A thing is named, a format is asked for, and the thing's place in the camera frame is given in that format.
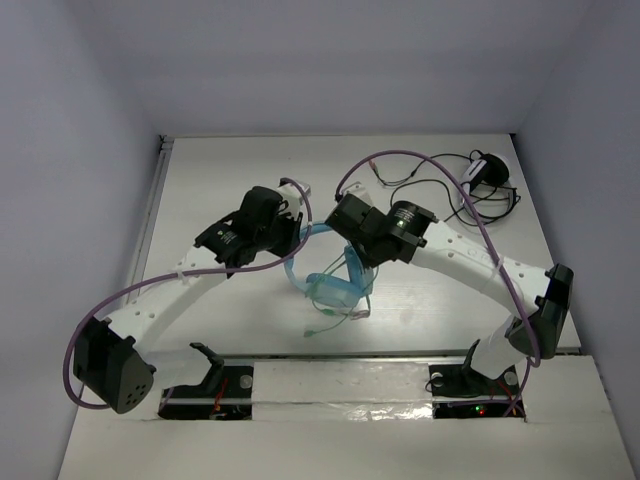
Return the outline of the light blue headphones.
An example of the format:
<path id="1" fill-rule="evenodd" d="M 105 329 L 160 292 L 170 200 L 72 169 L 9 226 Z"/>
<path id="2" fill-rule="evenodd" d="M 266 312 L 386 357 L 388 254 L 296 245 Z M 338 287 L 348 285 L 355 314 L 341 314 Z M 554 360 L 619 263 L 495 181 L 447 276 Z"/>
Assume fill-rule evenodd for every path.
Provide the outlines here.
<path id="1" fill-rule="evenodd" d="M 311 273 L 301 280 L 294 273 L 293 258 L 284 263 L 284 271 L 291 284 L 308 299 L 328 308 L 351 309 L 373 293 L 376 272 L 364 267 L 350 243 L 339 257 L 338 265 L 341 264 L 347 269 L 347 280 L 330 273 Z"/>

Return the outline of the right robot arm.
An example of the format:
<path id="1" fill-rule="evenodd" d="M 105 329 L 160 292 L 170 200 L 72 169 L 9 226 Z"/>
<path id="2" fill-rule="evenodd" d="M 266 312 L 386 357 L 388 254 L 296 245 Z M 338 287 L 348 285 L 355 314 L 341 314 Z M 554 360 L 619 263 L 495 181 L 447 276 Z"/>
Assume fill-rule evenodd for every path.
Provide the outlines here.
<path id="1" fill-rule="evenodd" d="M 368 268 L 401 261 L 432 270 L 509 311 L 509 319 L 468 352 L 461 378 L 470 391 L 487 391 L 507 368 L 525 358 L 555 356 L 572 294 L 574 273 L 569 267 L 557 263 L 544 269 L 501 256 L 408 201 L 398 201 L 383 213 L 346 194 L 326 222 Z"/>

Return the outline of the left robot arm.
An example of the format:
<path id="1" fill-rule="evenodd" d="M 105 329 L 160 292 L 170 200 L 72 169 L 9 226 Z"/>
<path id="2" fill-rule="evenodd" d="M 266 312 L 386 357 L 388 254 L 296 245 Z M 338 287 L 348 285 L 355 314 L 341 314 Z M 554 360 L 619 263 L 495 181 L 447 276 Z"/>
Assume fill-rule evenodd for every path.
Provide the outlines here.
<path id="1" fill-rule="evenodd" d="M 283 178 L 251 188 L 238 210 L 201 232 L 170 272 L 135 283 L 93 307 L 63 360 L 68 398 L 87 410 L 125 414 L 150 393 L 166 367 L 153 360 L 162 334 L 193 304 L 237 274 L 269 270 L 306 243 L 313 220 L 309 185 Z"/>

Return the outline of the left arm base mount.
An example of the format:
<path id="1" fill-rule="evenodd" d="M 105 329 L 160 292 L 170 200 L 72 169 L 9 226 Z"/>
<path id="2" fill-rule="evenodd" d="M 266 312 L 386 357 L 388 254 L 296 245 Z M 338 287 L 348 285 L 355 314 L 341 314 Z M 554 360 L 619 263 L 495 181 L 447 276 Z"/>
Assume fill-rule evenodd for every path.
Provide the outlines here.
<path id="1" fill-rule="evenodd" d="M 226 363 L 205 344 L 190 348 L 204 356 L 209 367 L 195 385 L 171 385 L 161 395 L 158 416 L 164 420 L 245 421 L 252 419 L 254 365 Z"/>

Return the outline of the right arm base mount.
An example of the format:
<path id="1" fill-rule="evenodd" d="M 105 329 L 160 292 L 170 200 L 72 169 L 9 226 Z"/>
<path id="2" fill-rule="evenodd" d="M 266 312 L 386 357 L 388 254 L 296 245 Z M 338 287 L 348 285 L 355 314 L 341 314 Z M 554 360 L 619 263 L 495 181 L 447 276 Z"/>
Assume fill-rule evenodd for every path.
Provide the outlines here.
<path id="1" fill-rule="evenodd" d="M 472 354 L 479 340 L 469 348 L 464 361 L 429 367 L 424 389 L 435 399 L 436 419 L 526 418 L 521 399 L 510 408 L 520 392 L 514 365 L 496 379 L 490 379 L 471 368 Z"/>

